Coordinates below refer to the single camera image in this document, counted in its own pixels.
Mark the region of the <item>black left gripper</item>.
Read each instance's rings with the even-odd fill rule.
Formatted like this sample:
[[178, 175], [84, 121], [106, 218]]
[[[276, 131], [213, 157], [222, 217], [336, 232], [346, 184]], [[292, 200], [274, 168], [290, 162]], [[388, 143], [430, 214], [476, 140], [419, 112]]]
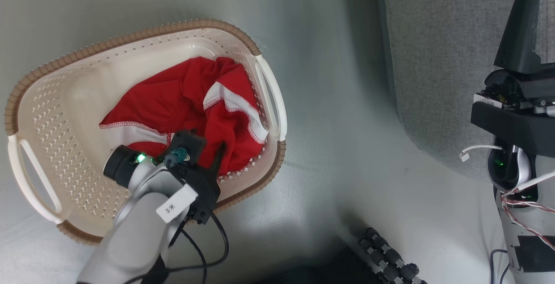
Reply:
[[192, 203], [187, 217], [193, 222], [205, 225], [213, 213], [217, 201], [220, 197], [220, 187], [217, 184], [217, 176], [225, 154], [226, 144], [222, 142], [215, 153], [214, 160], [210, 169], [206, 169], [198, 164], [186, 164], [184, 162], [176, 164], [169, 169], [169, 172], [182, 184], [188, 184], [198, 197]]

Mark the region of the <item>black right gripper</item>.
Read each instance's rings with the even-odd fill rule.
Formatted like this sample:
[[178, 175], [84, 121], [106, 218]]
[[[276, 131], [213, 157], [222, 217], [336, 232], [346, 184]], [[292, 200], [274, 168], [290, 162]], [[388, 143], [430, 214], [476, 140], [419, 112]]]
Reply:
[[530, 154], [555, 155], [554, 64], [535, 52], [540, 0], [514, 0], [494, 65], [470, 122]]

